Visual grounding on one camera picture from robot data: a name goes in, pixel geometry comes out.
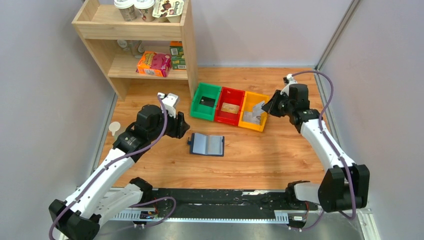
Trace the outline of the navy blue card holder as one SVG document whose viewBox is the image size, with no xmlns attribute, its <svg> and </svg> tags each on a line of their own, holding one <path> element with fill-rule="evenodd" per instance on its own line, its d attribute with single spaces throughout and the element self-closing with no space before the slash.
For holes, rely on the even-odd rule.
<svg viewBox="0 0 424 240">
<path fill-rule="evenodd" d="M 223 157 L 225 154 L 225 137 L 192 133 L 187 140 L 189 153 L 192 155 Z"/>
</svg>

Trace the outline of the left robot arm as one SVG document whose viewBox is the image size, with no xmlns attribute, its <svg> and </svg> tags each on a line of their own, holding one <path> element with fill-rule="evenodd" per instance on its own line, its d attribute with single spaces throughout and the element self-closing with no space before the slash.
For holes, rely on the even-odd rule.
<svg viewBox="0 0 424 240">
<path fill-rule="evenodd" d="M 144 105 L 91 176 L 64 201 L 55 199 L 50 204 L 53 223 L 49 239 L 54 239 L 53 230 L 57 229 L 70 240 L 92 240 L 108 220 L 124 209 L 155 203 L 152 185 L 140 177 L 109 197 L 105 194 L 163 136 L 181 139 L 189 128 L 184 114 L 176 111 L 176 103 Z"/>
</svg>

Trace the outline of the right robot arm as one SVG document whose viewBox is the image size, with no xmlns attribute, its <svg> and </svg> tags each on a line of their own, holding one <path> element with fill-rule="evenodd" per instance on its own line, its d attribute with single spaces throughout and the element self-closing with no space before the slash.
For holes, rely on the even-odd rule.
<svg viewBox="0 0 424 240">
<path fill-rule="evenodd" d="M 276 90 L 262 110 L 275 117 L 289 117 L 325 170 L 320 184 L 299 180 L 287 185 L 285 202 L 289 208 L 296 210 L 311 202 L 332 213 L 367 206 L 370 171 L 366 165 L 355 163 L 331 136 L 320 112 L 310 107 L 307 85 L 294 83 Z"/>
</svg>

